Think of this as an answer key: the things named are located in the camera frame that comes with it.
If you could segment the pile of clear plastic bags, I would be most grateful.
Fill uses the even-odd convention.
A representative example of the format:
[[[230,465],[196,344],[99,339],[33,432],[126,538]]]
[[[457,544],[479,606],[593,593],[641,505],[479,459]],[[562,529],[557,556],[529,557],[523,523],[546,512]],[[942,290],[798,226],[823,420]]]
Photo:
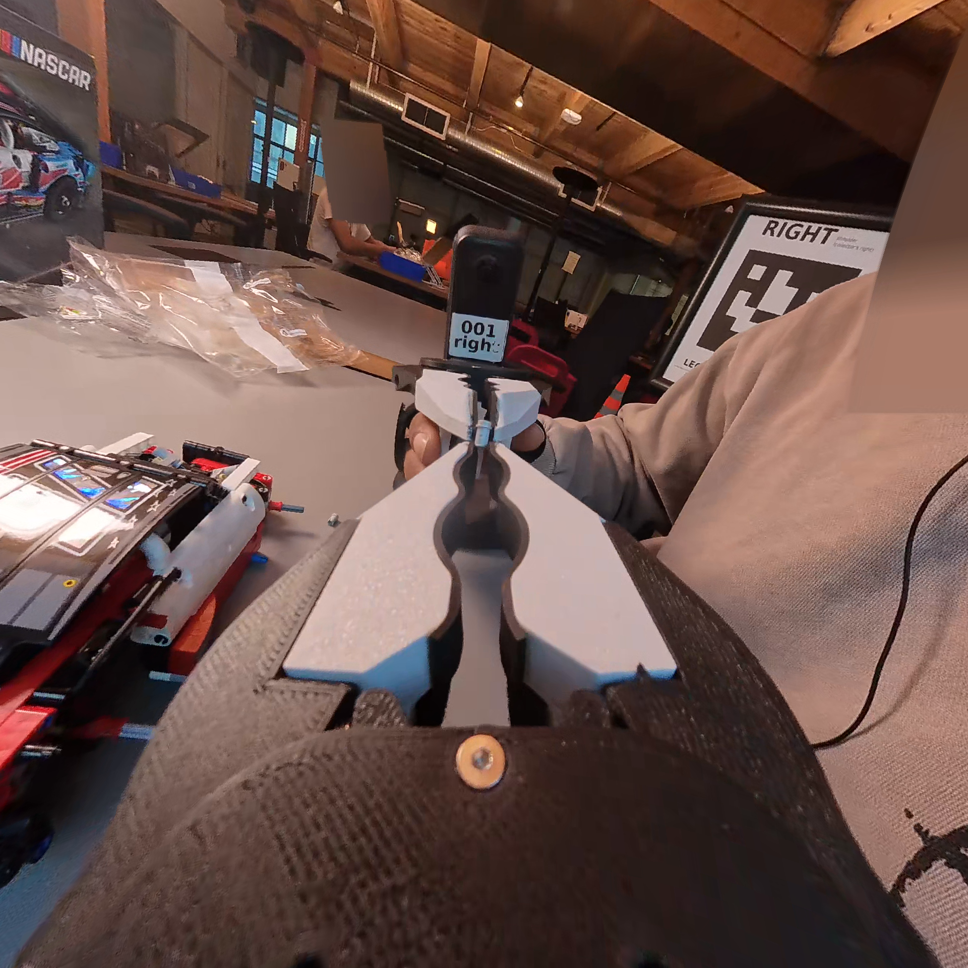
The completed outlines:
[[[115,254],[79,237],[69,254],[60,284],[2,282],[2,309],[79,349],[178,350],[237,379],[364,357],[286,269]]]

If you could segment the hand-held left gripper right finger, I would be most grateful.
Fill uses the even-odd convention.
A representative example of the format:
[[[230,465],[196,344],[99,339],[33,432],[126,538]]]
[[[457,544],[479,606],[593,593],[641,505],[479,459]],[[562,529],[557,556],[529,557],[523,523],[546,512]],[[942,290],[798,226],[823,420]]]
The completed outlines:
[[[490,543],[509,559],[499,648],[510,720],[575,692],[670,681],[672,655],[604,520],[503,444],[486,451]]]

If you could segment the red plastic object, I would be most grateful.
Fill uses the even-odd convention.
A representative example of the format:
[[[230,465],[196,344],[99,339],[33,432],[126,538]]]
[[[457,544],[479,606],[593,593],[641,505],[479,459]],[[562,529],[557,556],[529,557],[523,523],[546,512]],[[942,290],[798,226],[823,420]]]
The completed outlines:
[[[525,321],[511,321],[503,362],[537,374],[553,391],[564,395],[570,394],[576,382],[563,358],[541,348],[536,328]]]

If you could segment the lego race car model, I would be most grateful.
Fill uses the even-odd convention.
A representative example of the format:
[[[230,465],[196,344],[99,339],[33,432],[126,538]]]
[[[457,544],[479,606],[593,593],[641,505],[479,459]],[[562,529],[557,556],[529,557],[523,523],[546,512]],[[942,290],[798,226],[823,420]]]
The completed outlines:
[[[265,521],[303,514],[249,455],[135,433],[101,448],[32,440],[1,459],[1,885],[42,860],[51,762],[152,727],[105,696],[139,658],[183,683]]]

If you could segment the silver ceiling duct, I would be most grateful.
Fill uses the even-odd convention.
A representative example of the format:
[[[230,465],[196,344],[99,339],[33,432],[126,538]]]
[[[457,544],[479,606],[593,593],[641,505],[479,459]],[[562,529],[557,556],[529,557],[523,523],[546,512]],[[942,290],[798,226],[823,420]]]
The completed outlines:
[[[423,102],[363,82],[348,83],[344,106],[358,119],[378,122],[394,152],[439,176],[453,175],[467,187],[488,195],[505,195],[553,216],[563,211],[563,187],[551,171],[519,153],[508,151],[474,133],[466,133],[451,116],[444,116],[439,138],[405,118],[405,109]]]

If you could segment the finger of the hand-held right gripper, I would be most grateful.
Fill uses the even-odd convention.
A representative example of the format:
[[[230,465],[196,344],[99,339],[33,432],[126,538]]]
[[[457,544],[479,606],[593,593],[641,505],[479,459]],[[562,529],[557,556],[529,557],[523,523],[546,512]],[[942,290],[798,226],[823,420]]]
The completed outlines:
[[[542,398],[528,381],[491,378],[488,381],[488,423],[490,444],[510,445],[534,425]]]
[[[442,453],[454,444],[482,446],[482,405],[464,374],[424,368],[415,384],[418,412],[437,425]]]

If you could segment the white vent grille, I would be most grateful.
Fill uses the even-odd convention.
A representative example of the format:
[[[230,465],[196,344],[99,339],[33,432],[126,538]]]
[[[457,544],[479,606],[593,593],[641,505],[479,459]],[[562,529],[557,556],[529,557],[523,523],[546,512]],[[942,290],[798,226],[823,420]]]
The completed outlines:
[[[451,122],[451,114],[417,96],[405,93],[401,120],[421,133],[445,141]]]

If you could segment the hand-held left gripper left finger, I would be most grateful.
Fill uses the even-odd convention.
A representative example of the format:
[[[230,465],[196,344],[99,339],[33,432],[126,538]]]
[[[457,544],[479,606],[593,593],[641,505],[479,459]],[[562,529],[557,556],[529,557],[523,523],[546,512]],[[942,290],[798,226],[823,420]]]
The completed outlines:
[[[356,521],[284,659],[289,679],[381,688],[412,714],[432,687],[432,639],[457,613],[441,526],[470,453],[452,447]]]

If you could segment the black lego set box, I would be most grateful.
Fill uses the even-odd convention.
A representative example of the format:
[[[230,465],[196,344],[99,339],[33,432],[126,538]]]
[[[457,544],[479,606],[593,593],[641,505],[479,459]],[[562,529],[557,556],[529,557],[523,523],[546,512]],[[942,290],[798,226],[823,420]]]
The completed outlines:
[[[1,279],[41,279],[68,241],[103,245],[93,59],[29,19],[1,11]]]

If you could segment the framed black white marker sign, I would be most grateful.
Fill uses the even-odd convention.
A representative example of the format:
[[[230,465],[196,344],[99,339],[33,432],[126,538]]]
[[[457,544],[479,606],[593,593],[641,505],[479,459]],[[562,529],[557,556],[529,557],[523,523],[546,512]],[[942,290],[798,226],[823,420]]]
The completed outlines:
[[[894,211],[879,205],[745,197],[650,372],[660,395],[732,336],[877,271]]]

